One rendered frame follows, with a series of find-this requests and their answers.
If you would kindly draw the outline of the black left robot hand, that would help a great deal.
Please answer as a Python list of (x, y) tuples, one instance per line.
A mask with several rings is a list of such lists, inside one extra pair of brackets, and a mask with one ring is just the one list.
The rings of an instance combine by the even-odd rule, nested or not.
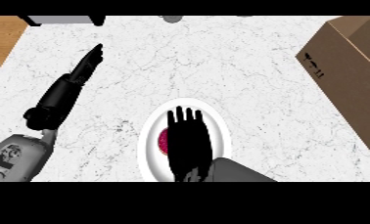
[(65, 73), (53, 82), (36, 107), (27, 110), (24, 119), (31, 130), (59, 128), (101, 62), (102, 44), (98, 44), (81, 58), (73, 72)]

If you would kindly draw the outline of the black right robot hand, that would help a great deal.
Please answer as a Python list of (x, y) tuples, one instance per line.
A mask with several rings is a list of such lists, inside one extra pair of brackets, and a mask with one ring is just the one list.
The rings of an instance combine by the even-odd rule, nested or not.
[(213, 162), (209, 128), (201, 111), (181, 106), (167, 112), (167, 160), (176, 182), (185, 182), (192, 172), (206, 181)]

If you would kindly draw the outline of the purple sweet potato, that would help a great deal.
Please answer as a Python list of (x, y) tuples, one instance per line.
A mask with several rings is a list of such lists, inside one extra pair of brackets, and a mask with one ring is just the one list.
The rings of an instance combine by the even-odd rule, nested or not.
[(167, 156), (167, 128), (164, 128), (158, 134), (157, 146), (160, 152)]

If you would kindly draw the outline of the white plate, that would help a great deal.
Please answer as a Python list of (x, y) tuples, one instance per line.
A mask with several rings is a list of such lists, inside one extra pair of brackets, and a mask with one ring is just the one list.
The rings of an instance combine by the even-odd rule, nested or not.
[(182, 110), (200, 110), (203, 120), (209, 128), (213, 158), (231, 158), (231, 137), (225, 121), (215, 108), (201, 100), (192, 98), (178, 98), (167, 101), (153, 112), (145, 122), (139, 143), (138, 143), (138, 163), (144, 180), (147, 182), (172, 182), (173, 174), (169, 167), (167, 155), (161, 147), (161, 132), (167, 128), (167, 112), (176, 112), (176, 107)]

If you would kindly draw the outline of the brown cardboard box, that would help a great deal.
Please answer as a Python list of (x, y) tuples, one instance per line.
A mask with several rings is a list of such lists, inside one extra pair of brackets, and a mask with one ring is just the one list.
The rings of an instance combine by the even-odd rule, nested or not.
[(370, 149), (370, 16), (329, 20), (296, 60)]

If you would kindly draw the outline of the grey appliance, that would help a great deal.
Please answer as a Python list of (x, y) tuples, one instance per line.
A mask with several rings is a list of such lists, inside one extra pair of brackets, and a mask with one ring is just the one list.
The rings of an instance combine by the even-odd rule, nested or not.
[(47, 23), (92, 23), (102, 26), (105, 16), (21, 16), (30, 26), (42, 26)]

